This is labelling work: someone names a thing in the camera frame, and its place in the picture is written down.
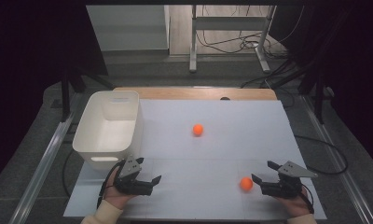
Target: sleeve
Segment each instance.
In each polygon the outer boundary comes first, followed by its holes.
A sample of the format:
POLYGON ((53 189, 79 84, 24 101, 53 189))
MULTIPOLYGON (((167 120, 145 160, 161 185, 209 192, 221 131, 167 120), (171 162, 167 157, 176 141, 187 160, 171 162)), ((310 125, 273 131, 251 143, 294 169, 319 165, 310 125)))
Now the sleeve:
POLYGON ((308 214, 301 217, 293 217, 287 220, 287 224, 317 224, 313 214, 308 214))
POLYGON ((119 210, 106 200, 102 200, 94 216, 85 217, 81 224, 115 224, 123 210, 119 210))

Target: white tabletop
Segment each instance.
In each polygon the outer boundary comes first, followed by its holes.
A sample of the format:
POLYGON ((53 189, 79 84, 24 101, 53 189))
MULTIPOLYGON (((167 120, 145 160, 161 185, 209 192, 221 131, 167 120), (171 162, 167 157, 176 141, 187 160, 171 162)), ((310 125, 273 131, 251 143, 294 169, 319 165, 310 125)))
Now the white tabletop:
MULTIPOLYGON (((279 101, 141 100, 145 158, 138 180, 162 175, 151 196, 132 199, 122 215, 146 220, 282 220, 288 215, 255 185, 239 188, 244 176, 255 174, 277 182, 267 161, 293 161, 306 167, 279 101), (197 137, 196 123, 204 126, 197 137)), ((108 171, 85 163, 64 215, 84 217, 96 209, 108 171)), ((315 188, 315 217, 326 219, 315 188)))

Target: human hand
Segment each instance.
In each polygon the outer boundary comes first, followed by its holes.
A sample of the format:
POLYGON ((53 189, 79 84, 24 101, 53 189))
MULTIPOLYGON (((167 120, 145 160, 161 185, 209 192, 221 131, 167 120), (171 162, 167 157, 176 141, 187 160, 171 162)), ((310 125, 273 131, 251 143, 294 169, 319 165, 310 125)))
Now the human hand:
POLYGON ((117 173, 117 170, 119 167, 117 167, 110 175, 107 181, 107 185, 105 186, 105 192, 103 199, 107 202, 111 203, 113 206, 115 206, 119 210, 123 210, 126 203, 136 197, 137 195, 129 195, 119 192, 115 186, 114 186, 114 179, 115 175, 117 173))
MULTIPOLYGON (((302 188, 302 194, 307 197, 307 191, 304 187, 302 188)), ((300 196, 293 199, 284 199, 278 197, 273 198, 277 199, 285 206, 288 214, 291 217, 301 217, 310 213, 308 205, 300 196)))

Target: white plastic bin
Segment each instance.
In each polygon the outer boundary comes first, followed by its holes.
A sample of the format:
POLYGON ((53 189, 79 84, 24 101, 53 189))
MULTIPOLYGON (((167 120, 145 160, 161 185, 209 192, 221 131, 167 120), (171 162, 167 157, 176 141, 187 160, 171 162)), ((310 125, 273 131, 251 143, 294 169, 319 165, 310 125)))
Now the white plastic bin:
POLYGON ((73 148, 93 169, 108 170, 140 156, 143 116, 135 91, 98 91, 90 97, 73 148))

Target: white wall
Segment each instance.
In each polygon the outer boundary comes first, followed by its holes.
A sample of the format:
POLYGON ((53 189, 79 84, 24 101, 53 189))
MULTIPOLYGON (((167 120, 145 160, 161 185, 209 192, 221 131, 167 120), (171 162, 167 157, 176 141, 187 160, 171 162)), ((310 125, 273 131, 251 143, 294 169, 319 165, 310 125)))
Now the white wall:
POLYGON ((169 48, 168 6, 87 6, 102 51, 169 48))

